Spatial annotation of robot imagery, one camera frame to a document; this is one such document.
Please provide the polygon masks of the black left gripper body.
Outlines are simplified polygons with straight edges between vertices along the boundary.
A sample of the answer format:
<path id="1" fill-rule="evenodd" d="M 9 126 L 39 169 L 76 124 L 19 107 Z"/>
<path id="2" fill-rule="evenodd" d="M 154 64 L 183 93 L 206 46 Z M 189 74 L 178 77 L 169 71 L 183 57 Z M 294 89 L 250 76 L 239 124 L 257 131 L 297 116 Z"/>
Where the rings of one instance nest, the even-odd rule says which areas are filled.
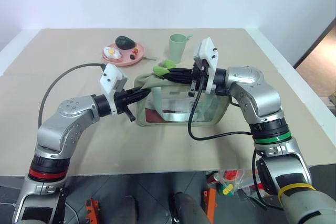
<path id="1" fill-rule="evenodd" d="M 114 94 L 114 102 L 117 114 L 125 113 L 131 122 L 135 121 L 135 116 L 129 110 L 128 105 L 135 103 L 135 90 L 122 90 Z"/>

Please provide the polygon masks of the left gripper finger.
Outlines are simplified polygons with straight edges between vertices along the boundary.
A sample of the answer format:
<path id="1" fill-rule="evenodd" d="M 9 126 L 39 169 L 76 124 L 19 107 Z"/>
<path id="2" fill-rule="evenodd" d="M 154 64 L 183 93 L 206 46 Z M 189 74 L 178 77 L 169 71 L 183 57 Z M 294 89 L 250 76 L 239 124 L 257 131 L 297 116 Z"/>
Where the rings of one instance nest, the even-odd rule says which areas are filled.
<path id="1" fill-rule="evenodd" d="M 146 97 L 151 92 L 150 89 L 142 89 L 141 87 L 136 87 L 128 90 L 128 95 L 135 97 Z"/>
<path id="2" fill-rule="evenodd" d="M 132 94 L 129 96 L 128 102 L 129 103 L 136 103 L 141 101 L 142 99 L 146 98 L 148 94 Z"/>

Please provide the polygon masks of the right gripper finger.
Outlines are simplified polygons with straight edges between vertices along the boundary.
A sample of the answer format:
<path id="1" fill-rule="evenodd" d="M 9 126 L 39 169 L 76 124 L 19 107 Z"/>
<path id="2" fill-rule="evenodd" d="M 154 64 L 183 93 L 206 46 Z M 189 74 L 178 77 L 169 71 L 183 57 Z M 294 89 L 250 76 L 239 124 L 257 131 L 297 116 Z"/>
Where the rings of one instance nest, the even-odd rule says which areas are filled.
<path id="1" fill-rule="evenodd" d="M 175 74 L 165 74 L 164 78 L 174 83 L 181 83 L 181 84 L 191 84 L 193 81 L 193 78 L 190 76 L 175 75 Z"/>
<path id="2" fill-rule="evenodd" d="M 169 69 L 169 76 L 170 77 L 191 77 L 192 76 L 192 69 L 187 68 L 171 68 Z"/>

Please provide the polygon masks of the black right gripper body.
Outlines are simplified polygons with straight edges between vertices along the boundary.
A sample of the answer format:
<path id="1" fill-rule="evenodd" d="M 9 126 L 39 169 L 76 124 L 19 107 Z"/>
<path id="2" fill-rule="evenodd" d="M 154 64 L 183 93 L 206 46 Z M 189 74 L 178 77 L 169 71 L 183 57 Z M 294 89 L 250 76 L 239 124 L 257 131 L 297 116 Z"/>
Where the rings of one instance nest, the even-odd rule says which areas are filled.
<path id="1" fill-rule="evenodd" d="M 191 72 L 192 82 L 188 92 L 188 96 L 194 96 L 196 91 L 203 91 L 206 88 L 208 79 L 208 62 L 201 61 L 201 66 L 198 67 L 196 63 L 193 65 Z"/>

